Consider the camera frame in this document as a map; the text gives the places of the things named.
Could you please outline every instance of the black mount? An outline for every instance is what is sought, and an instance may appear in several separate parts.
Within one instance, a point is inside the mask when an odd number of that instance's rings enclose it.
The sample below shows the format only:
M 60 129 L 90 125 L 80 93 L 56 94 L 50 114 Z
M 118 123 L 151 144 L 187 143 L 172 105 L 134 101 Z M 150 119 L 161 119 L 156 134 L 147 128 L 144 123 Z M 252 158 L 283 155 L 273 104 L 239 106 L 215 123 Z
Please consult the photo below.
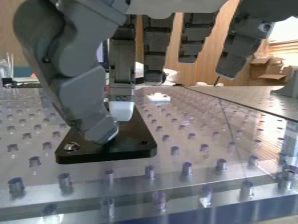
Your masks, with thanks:
M 66 145 L 71 142 L 80 145 L 79 150 L 72 152 L 66 150 Z M 59 164 L 140 159 L 156 156 L 158 144 L 135 108 L 131 121 L 119 123 L 119 135 L 111 142 L 106 145 L 88 142 L 79 132 L 71 129 L 55 154 Z

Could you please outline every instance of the wooden panel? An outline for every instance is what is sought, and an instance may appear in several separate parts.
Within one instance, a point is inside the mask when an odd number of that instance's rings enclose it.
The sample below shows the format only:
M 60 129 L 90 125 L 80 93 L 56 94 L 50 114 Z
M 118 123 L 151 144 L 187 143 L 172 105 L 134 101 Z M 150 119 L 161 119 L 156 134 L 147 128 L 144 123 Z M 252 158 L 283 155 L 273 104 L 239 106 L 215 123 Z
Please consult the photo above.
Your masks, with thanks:
M 12 53 L 16 66 L 28 65 L 12 29 L 14 15 L 22 2 L 24 0 L 0 0 L 0 59 L 7 57 L 7 52 Z
M 200 53 L 199 60 L 195 64 L 179 63 L 183 14 L 177 13 L 176 15 L 172 41 L 168 49 L 167 68 L 180 71 L 180 80 L 185 85 L 195 85 L 196 82 L 213 84 L 216 81 L 216 67 L 239 2 L 239 0 L 231 0 L 221 8 L 212 35 L 205 42 L 203 52 Z M 245 66 L 235 81 L 221 79 L 220 82 L 225 85 L 248 85 L 248 79 L 249 65 Z

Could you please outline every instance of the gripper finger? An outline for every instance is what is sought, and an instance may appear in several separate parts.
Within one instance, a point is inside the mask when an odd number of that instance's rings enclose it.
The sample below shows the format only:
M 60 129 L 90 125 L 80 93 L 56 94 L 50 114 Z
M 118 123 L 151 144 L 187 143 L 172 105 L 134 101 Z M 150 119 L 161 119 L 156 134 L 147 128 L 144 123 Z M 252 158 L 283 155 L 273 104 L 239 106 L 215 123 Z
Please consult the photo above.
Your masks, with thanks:
M 148 84 L 159 85 L 165 76 L 167 50 L 171 42 L 175 15 L 167 19 L 143 17 L 144 24 L 144 79 Z
M 233 80 L 272 33 L 275 23 L 297 15 L 297 0 L 243 0 L 232 20 L 217 73 Z
M 106 71 L 96 49 L 124 24 L 127 9 L 126 0 L 28 0 L 14 20 L 24 55 L 55 107 L 84 138 L 99 144 L 119 129 L 104 106 Z

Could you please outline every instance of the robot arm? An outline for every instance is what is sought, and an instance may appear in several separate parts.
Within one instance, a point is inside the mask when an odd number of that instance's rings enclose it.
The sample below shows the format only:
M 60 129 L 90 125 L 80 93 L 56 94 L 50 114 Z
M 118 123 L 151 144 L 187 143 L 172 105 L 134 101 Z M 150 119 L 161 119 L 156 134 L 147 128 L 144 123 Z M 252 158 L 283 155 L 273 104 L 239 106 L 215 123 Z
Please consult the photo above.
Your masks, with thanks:
M 104 107 L 106 71 L 96 49 L 127 21 L 126 0 L 30 0 L 15 15 L 24 55 L 68 124 L 106 143 L 118 122 Z
M 15 16 L 24 55 L 54 104 L 88 141 L 104 144 L 130 120 L 135 95 L 136 14 L 144 14 L 147 83 L 163 80 L 173 13 L 184 12 L 179 59 L 193 63 L 227 0 L 28 0 Z M 235 79 L 275 22 L 297 15 L 297 0 L 243 0 L 232 21 L 217 73 Z M 111 39 L 110 107 L 104 107 L 106 71 L 96 49 Z

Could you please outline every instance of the window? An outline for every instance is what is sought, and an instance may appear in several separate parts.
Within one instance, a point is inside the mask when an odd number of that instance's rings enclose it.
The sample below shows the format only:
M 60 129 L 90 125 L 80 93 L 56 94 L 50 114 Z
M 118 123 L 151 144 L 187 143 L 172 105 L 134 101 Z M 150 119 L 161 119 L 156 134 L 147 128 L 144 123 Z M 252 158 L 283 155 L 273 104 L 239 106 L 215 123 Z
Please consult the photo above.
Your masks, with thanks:
M 276 23 L 269 37 L 269 55 L 284 58 L 284 64 L 298 66 L 298 19 Z

